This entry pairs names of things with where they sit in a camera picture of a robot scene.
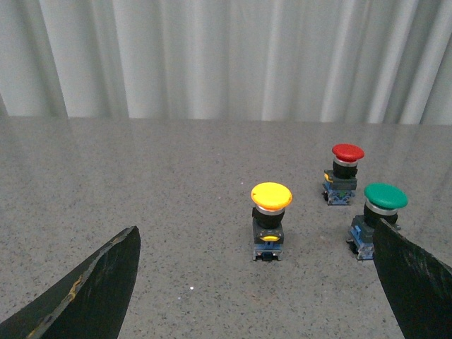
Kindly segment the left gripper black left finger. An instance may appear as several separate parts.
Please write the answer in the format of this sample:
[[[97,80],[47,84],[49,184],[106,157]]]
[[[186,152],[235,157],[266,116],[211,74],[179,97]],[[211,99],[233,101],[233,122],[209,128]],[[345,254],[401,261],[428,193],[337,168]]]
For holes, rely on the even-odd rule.
[[[2,338],[117,338],[138,272],[141,236],[126,228],[1,323]]]

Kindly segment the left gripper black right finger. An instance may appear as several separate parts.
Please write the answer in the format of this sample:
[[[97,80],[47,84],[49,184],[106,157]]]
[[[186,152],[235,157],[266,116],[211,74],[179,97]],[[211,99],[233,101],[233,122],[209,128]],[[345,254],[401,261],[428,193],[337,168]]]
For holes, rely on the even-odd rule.
[[[451,337],[451,267],[384,219],[373,236],[374,265],[405,338]]]

